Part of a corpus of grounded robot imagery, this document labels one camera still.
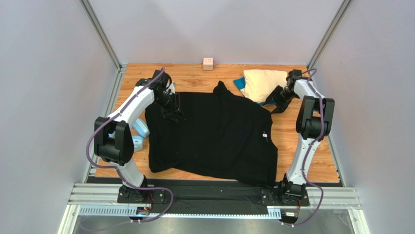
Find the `light blue headphones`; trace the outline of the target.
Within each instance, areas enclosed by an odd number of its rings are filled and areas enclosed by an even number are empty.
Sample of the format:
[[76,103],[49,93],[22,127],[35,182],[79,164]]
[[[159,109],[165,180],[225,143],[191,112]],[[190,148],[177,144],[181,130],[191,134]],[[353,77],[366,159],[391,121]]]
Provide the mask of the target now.
[[132,127],[137,132],[137,135],[131,135],[131,141],[134,146],[133,152],[136,153],[143,149],[145,138],[150,135],[150,130],[141,118],[138,118]]

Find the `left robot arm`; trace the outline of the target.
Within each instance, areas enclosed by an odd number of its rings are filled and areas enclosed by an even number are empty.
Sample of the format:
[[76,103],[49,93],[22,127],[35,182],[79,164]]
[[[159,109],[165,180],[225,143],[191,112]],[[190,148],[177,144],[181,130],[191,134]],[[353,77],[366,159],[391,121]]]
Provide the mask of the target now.
[[127,100],[107,117],[98,117],[94,133],[87,145],[94,155],[116,170],[124,186],[145,191],[146,178],[133,162],[134,143],[131,129],[140,115],[151,104],[161,108],[163,118],[178,122],[184,118],[180,95],[164,68],[156,70],[151,78],[139,80]]

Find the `black t shirt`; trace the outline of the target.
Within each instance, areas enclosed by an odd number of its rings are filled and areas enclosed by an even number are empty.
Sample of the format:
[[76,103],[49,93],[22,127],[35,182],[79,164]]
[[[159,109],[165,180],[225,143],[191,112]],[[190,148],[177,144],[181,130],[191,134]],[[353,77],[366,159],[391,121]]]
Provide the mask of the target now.
[[278,149],[271,139],[271,114],[257,103],[234,95],[219,82],[210,93],[181,92],[182,118],[162,116],[148,106],[149,167],[171,168],[252,186],[275,185]]

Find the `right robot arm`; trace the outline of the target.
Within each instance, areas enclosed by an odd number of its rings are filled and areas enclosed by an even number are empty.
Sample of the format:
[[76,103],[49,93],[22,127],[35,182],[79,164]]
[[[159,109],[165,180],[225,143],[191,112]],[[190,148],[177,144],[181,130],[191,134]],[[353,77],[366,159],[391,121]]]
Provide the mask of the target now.
[[293,162],[278,185],[278,196],[300,199],[309,183],[307,174],[317,147],[328,136],[334,115],[335,101],[325,97],[315,87],[311,77],[301,70],[292,70],[286,78],[286,86],[277,86],[265,103],[274,103],[274,114],[283,113],[294,98],[302,101],[296,120],[299,135]]

